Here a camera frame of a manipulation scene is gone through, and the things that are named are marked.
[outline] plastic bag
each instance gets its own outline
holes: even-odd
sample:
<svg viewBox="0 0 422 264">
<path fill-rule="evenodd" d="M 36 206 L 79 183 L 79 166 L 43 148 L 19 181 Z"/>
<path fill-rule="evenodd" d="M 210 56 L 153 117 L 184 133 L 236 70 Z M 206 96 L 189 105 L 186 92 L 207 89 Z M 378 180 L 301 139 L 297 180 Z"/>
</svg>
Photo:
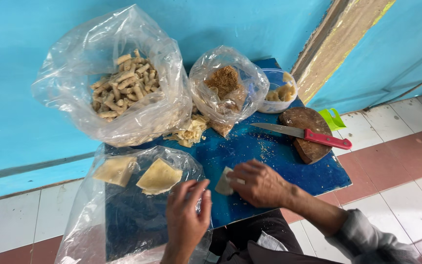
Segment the plastic bag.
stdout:
<svg viewBox="0 0 422 264">
<path fill-rule="evenodd" d="M 89 87 L 118 71 L 116 59 L 138 48 L 158 71 L 161 92 L 149 93 L 108 123 L 92 109 Z M 96 17 L 56 41 L 32 84 L 43 105 L 65 111 L 78 129 L 115 147 L 137 146 L 179 130 L 192 100 L 177 42 L 137 5 Z"/>
<path fill-rule="evenodd" d="M 208 87 L 209 80 L 218 69 L 232 66 L 238 72 L 242 88 L 227 94 L 223 100 Z M 263 102 L 270 82 L 260 69 L 236 49 L 219 46 L 207 51 L 190 70 L 189 86 L 193 102 L 200 112 L 212 121 L 231 126 L 249 117 Z"/>
<path fill-rule="evenodd" d="M 132 172 L 126 187 L 94 179 L 108 159 L 131 157 Z M 190 154 L 162 146 L 146 150 L 114 148 L 102 144 L 89 173 L 81 183 L 56 257 L 56 264 L 150 263 L 159 261 L 168 241 L 165 217 L 167 196 L 145 195 L 136 186 L 139 178 L 158 158 L 182 170 L 180 181 L 205 179 L 202 166 Z M 196 211 L 200 212 L 201 200 Z M 190 258 L 202 263 L 211 244 L 212 224 Z"/>
</svg>

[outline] wooden cutting board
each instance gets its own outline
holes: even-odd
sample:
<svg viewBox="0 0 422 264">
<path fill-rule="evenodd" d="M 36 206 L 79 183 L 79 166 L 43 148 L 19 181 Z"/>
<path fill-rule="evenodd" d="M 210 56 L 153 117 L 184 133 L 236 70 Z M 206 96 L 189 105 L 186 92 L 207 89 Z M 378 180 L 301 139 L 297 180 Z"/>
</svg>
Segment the wooden cutting board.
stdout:
<svg viewBox="0 0 422 264">
<path fill-rule="evenodd" d="M 279 115 L 279 121 L 283 125 L 297 127 L 301 129 L 308 128 L 315 133 L 330 135 L 331 130 L 323 117 L 312 108 L 292 107 Z M 290 136 L 297 152 L 305 164 L 312 164 L 319 161 L 331 151 L 331 147 L 310 142 L 301 138 Z"/>
</svg>

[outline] green dustpan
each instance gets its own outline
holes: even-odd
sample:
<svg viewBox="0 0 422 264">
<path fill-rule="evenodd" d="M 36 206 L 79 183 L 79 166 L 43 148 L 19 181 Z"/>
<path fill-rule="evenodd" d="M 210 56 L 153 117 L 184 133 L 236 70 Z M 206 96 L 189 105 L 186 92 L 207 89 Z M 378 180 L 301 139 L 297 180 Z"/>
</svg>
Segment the green dustpan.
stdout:
<svg viewBox="0 0 422 264">
<path fill-rule="evenodd" d="M 335 116 L 333 116 L 328 109 L 319 111 L 319 114 L 322 115 L 322 117 L 325 119 L 328 126 L 330 127 L 330 130 L 335 131 L 346 128 L 345 123 L 343 123 L 343 120 L 338 114 L 338 111 L 335 110 L 335 108 L 330 108 L 330 110 L 334 113 Z"/>
</svg>

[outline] hand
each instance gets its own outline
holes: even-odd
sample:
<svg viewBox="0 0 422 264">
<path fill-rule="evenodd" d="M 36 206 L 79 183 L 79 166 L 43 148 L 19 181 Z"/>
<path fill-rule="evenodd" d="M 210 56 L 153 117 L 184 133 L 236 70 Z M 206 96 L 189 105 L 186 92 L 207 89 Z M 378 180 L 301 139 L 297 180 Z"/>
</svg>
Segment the hand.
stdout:
<svg viewBox="0 0 422 264">
<path fill-rule="evenodd" d="M 188 263 L 191 253 L 208 230 L 211 221 L 211 191 L 204 190 L 209 180 L 189 180 L 177 184 L 167 200 L 166 217 L 169 242 L 161 263 Z M 201 212 L 196 203 L 201 201 Z"/>
<path fill-rule="evenodd" d="M 297 186 L 283 179 L 276 171 L 256 159 L 238 164 L 227 174 L 230 186 L 255 207 L 285 207 Z M 236 179 L 245 180 L 245 184 Z"/>
</svg>

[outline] person's left hand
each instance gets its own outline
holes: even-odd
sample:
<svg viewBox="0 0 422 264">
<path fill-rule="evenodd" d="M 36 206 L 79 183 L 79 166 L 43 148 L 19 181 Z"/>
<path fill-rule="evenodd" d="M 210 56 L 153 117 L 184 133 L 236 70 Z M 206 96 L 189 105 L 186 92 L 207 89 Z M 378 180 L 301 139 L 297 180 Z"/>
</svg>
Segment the person's left hand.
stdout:
<svg viewBox="0 0 422 264">
<path fill-rule="evenodd" d="M 166 209 L 169 242 L 161 263 L 188 263 L 191 253 L 208 230 L 211 221 L 211 191 L 205 191 L 205 188 L 209 182 L 208 179 L 201 182 L 189 180 L 177 184 L 170 192 Z M 200 198 L 201 212 L 197 214 L 195 207 Z"/>
</svg>

